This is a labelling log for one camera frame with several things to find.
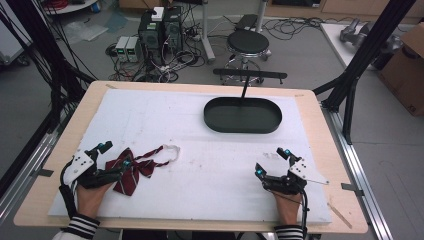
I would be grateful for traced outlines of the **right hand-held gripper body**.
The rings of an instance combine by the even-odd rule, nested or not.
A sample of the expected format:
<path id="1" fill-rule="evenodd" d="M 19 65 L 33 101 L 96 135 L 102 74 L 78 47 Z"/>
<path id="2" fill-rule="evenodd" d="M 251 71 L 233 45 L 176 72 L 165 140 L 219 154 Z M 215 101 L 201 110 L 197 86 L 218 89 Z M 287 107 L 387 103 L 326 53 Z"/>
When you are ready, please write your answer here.
<path id="1" fill-rule="evenodd" d="M 301 193 L 309 182 L 329 184 L 329 180 L 303 158 L 290 161 L 286 175 L 280 177 L 264 175 L 264 188 L 266 190 L 286 195 Z"/>

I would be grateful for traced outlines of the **dark red striped bow tie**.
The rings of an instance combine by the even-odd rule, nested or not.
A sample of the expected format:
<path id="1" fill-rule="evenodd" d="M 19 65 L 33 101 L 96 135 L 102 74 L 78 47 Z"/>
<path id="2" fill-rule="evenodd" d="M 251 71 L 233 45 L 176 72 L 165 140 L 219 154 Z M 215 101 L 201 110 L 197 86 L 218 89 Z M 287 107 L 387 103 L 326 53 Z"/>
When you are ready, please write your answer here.
<path id="1" fill-rule="evenodd" d="M 156 162 L 154 156 L 159 153 L 164 153 L 166 150 L 170 150 L 173 156 L 167 158 L 163 162 Z M 163 144 L 139 156 L 135 156 L 130 148 L 126 148 L 116 159 L 107 161 L 105 163 L 105 168 L 111 170 L 111 164 L 116 160 L 130 160 L 132 162 L 132 167 L 122 175 L 122 178 L 117 181 L 113 188 L 115 192 L 126 196 L 132 196 L 137 188 L 140 176 L 150 178 L 157 167 L 163 167 L 176 161 L 179 158 L 179 154 L 180 148 L 176 145 Z"/>

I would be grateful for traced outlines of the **person's right hand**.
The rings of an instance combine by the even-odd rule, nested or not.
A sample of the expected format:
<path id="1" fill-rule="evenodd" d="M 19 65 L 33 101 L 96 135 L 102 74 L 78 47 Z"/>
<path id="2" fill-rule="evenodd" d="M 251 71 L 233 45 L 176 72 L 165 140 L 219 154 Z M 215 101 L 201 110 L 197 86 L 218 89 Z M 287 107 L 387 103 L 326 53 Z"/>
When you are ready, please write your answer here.
<path id="1" fill-rule="evenodd" d="M 275 191 L 272 194 L 276 201 L 280 223 L 282 225 L 296 225 L 302 195 L 285 195 Z"/>

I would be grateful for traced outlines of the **person's left hand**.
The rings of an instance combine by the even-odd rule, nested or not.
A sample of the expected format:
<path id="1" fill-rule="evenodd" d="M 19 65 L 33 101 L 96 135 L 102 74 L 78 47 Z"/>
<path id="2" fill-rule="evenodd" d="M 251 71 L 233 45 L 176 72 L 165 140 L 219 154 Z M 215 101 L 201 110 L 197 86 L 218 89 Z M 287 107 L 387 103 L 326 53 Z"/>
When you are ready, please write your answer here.
<path id="1" fill-rule="evenodd" d="M 81 215 L 85 215 L 92 219 L 97 217 L 98 209 L 102 203 L 103 197 L 110 184 L 99 188 L 86 189 L 81 185 L 77 186 L 77 210 Z"/>

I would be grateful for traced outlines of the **black tray stand with bar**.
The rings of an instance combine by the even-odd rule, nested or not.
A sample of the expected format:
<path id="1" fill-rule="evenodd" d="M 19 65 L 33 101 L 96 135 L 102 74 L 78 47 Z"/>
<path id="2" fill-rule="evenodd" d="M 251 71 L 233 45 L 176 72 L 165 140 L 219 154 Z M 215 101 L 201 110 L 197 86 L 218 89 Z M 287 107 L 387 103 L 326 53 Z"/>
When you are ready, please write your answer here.
<path id="1" fill-rule="evenodd" d="M 203 119 L 210 129 L 249 134 L 268 134 L 278 129 L 283 117 L 280 107 L 268 99 L 246 97 L 246 92 L 251 77 L 274 78 L 282 83 L 286 73 L 226 68 L 214 69 L 213 73 L 246 77 L 247 80 L 240 97 L 216 97 L 205 105 Z"/>

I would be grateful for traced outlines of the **white foam mat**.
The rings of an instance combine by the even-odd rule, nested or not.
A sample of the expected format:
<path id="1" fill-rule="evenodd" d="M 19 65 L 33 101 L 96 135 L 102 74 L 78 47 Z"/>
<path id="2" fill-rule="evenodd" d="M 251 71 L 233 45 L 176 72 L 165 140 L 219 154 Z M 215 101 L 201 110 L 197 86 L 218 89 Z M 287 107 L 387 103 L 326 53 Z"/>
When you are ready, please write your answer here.
<path id="1" fill-rule="evenodd" d="M 274 223 L 275 200 L 255 175 L 286 174 L 278 148 L 291 150 L 312 165 L 314 159 L 298 106 L 292 97 L 276 97 L 283 113 L 269 134 L 218 133 L 207 127 L 203 109 L 211 95 L 147 90 L 108 90 L 78 146 L 113 146 L 98 158 L 104 165 L 126 148 L 140 156 L 157 149 L 158 167 L 141 177 L 130 196 L 110 190 L 102 217 L 162 220 L 223 220 Z"/>

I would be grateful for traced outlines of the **thin wooden stick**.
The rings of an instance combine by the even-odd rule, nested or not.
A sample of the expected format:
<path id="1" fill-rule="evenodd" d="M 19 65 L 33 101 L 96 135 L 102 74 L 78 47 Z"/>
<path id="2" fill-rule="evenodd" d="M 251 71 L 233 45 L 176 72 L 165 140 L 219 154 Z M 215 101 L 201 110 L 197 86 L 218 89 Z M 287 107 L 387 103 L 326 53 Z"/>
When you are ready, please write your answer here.
<path id="1" fill-rule="evenodd" d="M 331 203 L 327 203 L 327 206 L 331 209 L 331 211 L 349 228 L 352 229 L 352 224 L 344 217 L 344 215 Z"/>

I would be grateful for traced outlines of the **grey power supply unit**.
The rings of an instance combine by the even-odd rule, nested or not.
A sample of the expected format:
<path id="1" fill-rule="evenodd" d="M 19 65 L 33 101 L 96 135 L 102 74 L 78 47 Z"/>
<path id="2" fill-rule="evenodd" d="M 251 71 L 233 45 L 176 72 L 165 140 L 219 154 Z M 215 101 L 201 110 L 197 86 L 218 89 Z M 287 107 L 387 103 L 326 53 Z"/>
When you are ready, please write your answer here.
<path id="1" fill-rule="evenodd" d="M 115 50 L 120 62 L 127 62 L 128 57 L 126 53 L 126 45 L 128 43 L 129 38 L 127 36 L 121 36 L 115 46 Z"/>
<path id="2" fill-rule="evenodd" d="M 138 62 L 141 58 L 141 47 L 138 37 L 130 37 L 126 44 L 126 53 L 129 62 Z"/>

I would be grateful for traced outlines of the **clear plastic sheet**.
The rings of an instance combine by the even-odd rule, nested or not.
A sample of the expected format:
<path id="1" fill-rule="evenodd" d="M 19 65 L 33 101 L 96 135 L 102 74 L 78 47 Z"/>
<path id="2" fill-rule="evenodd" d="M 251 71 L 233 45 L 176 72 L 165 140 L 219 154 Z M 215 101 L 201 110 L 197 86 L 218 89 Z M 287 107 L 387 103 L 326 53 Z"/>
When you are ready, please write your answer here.
<path id="1" fill-rule="evenodd" d="M 64 27 L 64 32 L 70 44 L 80 41 L 92 41 L 108 30 L 107 27 L 100 25 L 88 26 L 84 22 L 71 22 Z"/>

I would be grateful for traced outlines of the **black computer tower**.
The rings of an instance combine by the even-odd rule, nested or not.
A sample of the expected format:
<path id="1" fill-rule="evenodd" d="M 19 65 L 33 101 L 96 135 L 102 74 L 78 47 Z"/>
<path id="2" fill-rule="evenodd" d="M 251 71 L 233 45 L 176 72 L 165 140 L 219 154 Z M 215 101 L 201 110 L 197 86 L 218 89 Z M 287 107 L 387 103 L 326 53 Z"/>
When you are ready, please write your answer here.
<path id="1" fill-rule="evenodd" d="M 151 65 L 162 65 L 163 23 L 152 20 L 152 11 L 146 11 L 141 16 L 138 35 L 146 62 Z"/>
<path id="2" fill-rule="evenodd" d="M 168 48 L 173 52 L 183 50 L 181 15 L 181 6 L 169 7 L 165 10 L 163 19 L 165 37 Z"/>

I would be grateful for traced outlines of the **black flat device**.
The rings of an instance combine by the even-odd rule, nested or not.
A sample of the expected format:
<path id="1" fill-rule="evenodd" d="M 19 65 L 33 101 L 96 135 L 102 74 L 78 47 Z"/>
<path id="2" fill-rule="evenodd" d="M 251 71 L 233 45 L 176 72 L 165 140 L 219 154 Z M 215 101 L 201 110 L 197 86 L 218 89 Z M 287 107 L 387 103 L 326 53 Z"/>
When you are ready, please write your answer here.
<path id="1" fill-rule="evenodd" d="M 236 23 L 236 30 L 256 30 L 256 23 L 258 17 L 255 14 L 246 14 L 243 15 L 242 18 Z"/>

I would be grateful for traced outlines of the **brown cardboard box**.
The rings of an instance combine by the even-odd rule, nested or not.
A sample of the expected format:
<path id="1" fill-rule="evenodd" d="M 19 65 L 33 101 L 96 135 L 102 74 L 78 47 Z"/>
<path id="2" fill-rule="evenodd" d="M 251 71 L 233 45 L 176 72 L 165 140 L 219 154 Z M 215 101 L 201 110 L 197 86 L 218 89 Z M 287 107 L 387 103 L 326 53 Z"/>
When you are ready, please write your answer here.
<path id="1" fill-rule="evenodd" d="M 379 79 L 413 116 L 424 116 L 424 22 L 400 37 L 398 49 Z"/>

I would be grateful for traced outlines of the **round white table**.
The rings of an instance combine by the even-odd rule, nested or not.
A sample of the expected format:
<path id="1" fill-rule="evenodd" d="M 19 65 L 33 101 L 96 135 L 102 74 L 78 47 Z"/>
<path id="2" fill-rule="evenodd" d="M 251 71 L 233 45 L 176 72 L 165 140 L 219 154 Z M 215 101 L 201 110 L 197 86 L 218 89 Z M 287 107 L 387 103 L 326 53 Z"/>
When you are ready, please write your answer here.
<path id="1" fill-rule="evenodd" d="M 71 13 L 71 12 L 75 12 L 75 11 L 79 11 L 79 10 L 82 10 L 82 9 L 89 8 L 93 4 L 96 4 L 97 2 L 98 2 L 98 0 L 84 0 L 84 3 L 83 4 L 71 4 L 71 3 L 68 3 L 63 8 L 45 7 L 44 8 L 44 11 L 48 15 L 57 15 L 57 14 Z"/>

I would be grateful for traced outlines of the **aluminium rail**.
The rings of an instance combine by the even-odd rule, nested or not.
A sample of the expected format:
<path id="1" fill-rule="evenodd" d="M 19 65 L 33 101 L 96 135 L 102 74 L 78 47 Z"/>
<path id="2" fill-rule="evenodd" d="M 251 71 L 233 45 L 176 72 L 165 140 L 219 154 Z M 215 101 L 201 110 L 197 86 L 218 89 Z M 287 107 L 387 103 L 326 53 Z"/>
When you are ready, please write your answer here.
<path id="1" fill-rule="evenodd" d="M 335 143 L 340 150 L 340 155 L 351 180 L 353 191 L 365 213 L 367 225 L 372 229 L 377 240 L 394 240 L 356 150 L 352 144 L 348 143 L 342 133 L 343 120 L 340 114 L 330 112 L 325 108 L 322 108 L 322 112 L 333 134 Z"/>
<path id="2" fill-rule="evenodd" d="M 54 123 L 53 113 L 49 112 L 4 176 L 0 178 L 0 226 L 28 191 L 31 182 L 38 177 L 31 176 L 31 173 L 43 169 L 71 116 L 71 113 L 63 111 L 59 115 L 58 122 Z"/>

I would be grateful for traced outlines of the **black metal frame post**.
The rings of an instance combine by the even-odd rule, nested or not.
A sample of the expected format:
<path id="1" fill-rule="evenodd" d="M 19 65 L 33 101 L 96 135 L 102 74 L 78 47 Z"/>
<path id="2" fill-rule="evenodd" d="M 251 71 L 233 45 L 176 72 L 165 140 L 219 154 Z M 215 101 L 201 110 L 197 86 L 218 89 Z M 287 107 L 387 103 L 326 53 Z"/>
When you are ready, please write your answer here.
<path id="1" fill-rule="evenodd" d="M 377 56 L 383 43 L 404 19 L 415 2 L 416 0 L 390 0 L 345 70 L 334 80 L 313 90 L 315 95 L 331 90 L 330 95 L 322 101 L 323 107 L 330 112 L 338 112 L 340 104 L 345 102 L 341 132 L 349 145 L 352 144 L 351 125 L 357 83 L 368 65 Z"/>
<path id="2" fill-rule="evenodd" d="M 18 27 L 4 13 L 0 20 L 18 40 L 35 63 L 37 70 L 51 90 L 51 130 L 61 124 L 62 111 L 71 113 L 82 100 L 88 85 L 97 78 L 80 70 L 75 54 L 65 37 L 62 26 L 54 23 L 44 11 L 40 0 L 5 0 L 15 14 Z"/>

